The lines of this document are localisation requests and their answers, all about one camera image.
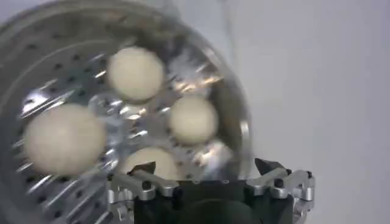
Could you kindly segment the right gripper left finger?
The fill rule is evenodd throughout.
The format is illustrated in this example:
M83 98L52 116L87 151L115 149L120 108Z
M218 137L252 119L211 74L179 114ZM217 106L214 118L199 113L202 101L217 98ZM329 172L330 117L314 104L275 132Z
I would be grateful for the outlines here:
M107 209L120 220L130 220L133 200L153 200L156 195L171 198L177 192L179 183L166 180L154 174L154 161L136 165L131 171L111 173L107 176Z

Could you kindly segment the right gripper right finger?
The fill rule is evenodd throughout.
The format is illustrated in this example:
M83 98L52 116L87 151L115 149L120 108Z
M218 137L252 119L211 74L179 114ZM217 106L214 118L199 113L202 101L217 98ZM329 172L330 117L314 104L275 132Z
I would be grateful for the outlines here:
M292 196L292 219L305 220L314 208L316 180L307 170L291 171L276 161L254 159L260 176L246 180L255 196L269 193L273 199L286 199Z

